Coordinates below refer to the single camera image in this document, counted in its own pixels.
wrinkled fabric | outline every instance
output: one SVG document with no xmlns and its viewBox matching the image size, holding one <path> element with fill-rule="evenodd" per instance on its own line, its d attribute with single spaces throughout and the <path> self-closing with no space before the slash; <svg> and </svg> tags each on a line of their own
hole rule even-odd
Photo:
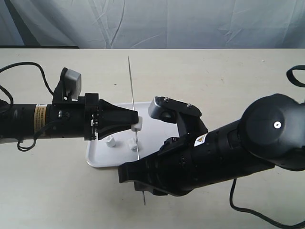
<svg viewBox="0 0 305 229">
<path fill-rule="evenodd" d="M 305 0 L 11 0 L 41 45 L 305 48 Z"/>
</svg>

white dot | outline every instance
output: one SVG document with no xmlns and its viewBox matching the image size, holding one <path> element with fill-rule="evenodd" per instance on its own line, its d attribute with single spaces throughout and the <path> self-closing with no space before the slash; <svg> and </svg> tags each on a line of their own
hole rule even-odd
<svg viewBox="0 0 305 229">
<path fill-rule="evenodd" d="M 276 121 L 276 122 L 273 124 L 273 126 L 275 127 L 275 129 L 279 129 L 279 128 L 281 128 L 282 124 L 281 124 L 281 122 Z"/>
</svg>

white table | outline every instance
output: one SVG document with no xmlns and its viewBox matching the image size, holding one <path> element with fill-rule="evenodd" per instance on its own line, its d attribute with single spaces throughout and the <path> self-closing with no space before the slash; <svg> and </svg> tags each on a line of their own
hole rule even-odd
<svg viewBox="0 0 305 229">
<path fill-rule="evenodd" d="M 239 119 L 262 96 L 305 98 L 305 90 L 285 77 L 287 69 L 305 63 L 305 50 L 0 49 L 0 67 L 38 62 L 51 88 L 68 67 L 82 73 L 82 94 L 100 93 L 108 102 L 122 103 L 131 101 L 128 55 L 136 102 L 168 96 L 192 103 L 210 130 Z M 51 103 L 33 66 L 6 71 L 0 82 L 15 103 Z M 116 169 L 86 163 L 86 146 L 82 139 L 39 140 L 22 153 L 16 144 L 0 145 L 0 228 L 274 228 L 229 207 L 231 181 L 180 198 L 148 193 L 144 206 L 133 183 L 118 183 Z M 283 223 L 297 223 L 305 216 L 304 179 L 304 172 L 279 168 L 244 177 L 237 182 L 235 202 Z"/>
</svg>

yellow label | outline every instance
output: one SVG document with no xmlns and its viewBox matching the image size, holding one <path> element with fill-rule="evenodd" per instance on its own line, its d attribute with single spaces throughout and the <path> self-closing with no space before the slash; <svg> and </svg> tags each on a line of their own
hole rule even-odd
<svg viewBox="0 0 305 229">
<path fill-rule="evenodd" d="M 37 104 L 34 112 L 34 133 L 46 125 L 46 104 Z"/>
</svg>

